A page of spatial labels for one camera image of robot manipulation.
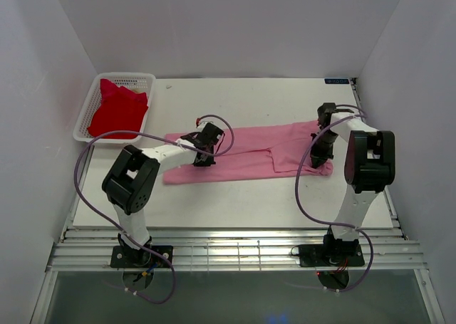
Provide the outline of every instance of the folded pink cloth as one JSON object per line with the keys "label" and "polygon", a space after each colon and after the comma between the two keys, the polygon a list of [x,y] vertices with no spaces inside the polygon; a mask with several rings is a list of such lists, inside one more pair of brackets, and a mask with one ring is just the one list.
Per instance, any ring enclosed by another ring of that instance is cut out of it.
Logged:
{"label": "folded pink cloth", "polygon": [[[304,150],[312,141],[311,133],[318,131],[316,121],[297,122],[290,125],[247,127],[234,129],[234,145],[228,153],[215,158],[210,167],[184,165],[165,172],[165,184],[190,184],[224,182],[228,180],[294,177]],[[228,147],[229,131],[220,147]],[[167,134],[166,139],[177,140],[183,134]],[[313,169],[307,158],[301,175],[329,176],[333,171],[331,161]]]}

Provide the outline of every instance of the black label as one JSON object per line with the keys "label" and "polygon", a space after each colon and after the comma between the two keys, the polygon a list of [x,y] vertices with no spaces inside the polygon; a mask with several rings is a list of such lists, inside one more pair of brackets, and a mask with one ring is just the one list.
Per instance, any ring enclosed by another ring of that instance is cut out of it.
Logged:
{"label": "black label", "polygon": [[350,84],[347,78],[325,78],[325,84]]}

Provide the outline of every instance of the plastic laundry basket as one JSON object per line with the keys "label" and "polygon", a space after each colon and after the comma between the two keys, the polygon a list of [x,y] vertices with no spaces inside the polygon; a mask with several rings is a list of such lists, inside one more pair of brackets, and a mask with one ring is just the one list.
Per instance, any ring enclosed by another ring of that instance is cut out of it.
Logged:
{"label": "plastic laundry basket", "polygon": [[[102,78],[110,80],[117,86],[124,86],[137,93],[147,94],[147,106],[149,109],[147,109],[147,112],[142,119],[140,131],[142,132],[144,130],[147,114],[150,110],[150,102],[152,101],[155,91],[155,76],[149,73],[101,73],[95,77],[95,80],[88,91],[87,98],[85,98],[83,108],[79,113],[76,126],[74,127],[73,137],[77,141],[89,142],[93,139],[93,136],[88,133],[87,127],[90,126],[93,114],[95,114],[101,105],[100,80]],[[99,139],[96,144],[127,144],[136,142],[140,138],[140,136],[137,136],[133,139]]]}

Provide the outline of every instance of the black mounting plate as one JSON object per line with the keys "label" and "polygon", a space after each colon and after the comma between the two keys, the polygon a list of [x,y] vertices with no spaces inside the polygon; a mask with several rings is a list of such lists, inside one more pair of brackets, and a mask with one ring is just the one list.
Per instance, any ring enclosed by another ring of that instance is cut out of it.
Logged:
{"label": "black mounting plate", "polygon": [[[159,254],[168,254],[168,260],[170,263],[172,263],[172,251],[173,251],[173,246],[149,246],[150,249],[153,251],[159,253]],[[155,268],[169,268],[169,266],[161,259],[156,256],[151,256],[149,263],[147,263],[145,266],[142,266],[141,268],[147,269],[154,264],[157,264]],[[129,260],[126,259],[126,257],[122,254],[122,248],[120,246],[115,246],[113,248],[113,253],[111,255],[111,263],[110,263],[111,268],[138,268],[138,266],[132,264],[129,262]]]}
{"label": "black mounting plate", "polygon": [[[300,244],[298,247],[299,265],[301,267],[337,267],[331,265],[323,254],[323,244]],[[348,256],[347,267],[362,267],[365,265],[361,247],[356,247],[356,254]]]}

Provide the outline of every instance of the pink towel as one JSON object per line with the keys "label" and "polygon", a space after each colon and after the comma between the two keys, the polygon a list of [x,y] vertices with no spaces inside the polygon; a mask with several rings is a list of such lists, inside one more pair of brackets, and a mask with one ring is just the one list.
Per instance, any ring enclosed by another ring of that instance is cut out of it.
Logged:
{"label": "pink towel", "polygon": [[[234,145],[228,153],[216,157],[216,165],[194,167],[185,165],[165,172],[165,184],[224,182],[228,180],[294,177],[304,150],[310,145],[311,133],[318,131],[316,121],[297,122],[290,125],[247,127],[234,129]],[[229,131],[220,152],[231,140]],[[167,134],[177,140],[182,134]],[[310,158],[305,161],[303,174],[329,176],[333,171],[331,161],[313,169]]]}

